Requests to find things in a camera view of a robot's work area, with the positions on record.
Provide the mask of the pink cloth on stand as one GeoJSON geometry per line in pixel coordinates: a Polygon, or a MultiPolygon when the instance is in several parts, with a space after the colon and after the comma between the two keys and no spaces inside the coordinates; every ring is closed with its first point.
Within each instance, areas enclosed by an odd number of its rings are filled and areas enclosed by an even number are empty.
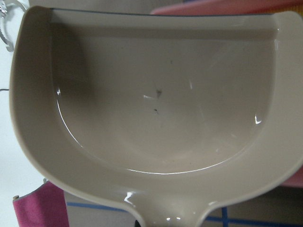
{"type": "Polygon", "coordinates": [[[20,227],[69,226],[64,192],[50,181],[12,204],[20,227]]]}

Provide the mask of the beige plastic dustpan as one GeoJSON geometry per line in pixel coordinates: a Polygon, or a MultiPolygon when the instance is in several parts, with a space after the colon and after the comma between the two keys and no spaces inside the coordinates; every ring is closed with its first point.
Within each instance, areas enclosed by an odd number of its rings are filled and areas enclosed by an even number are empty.
{"type": "Polygon", "coordinates": [[[30,7],[9,86],[31,164],[143,227],[198,227],[303,164],[303,19],[30,7]]]}

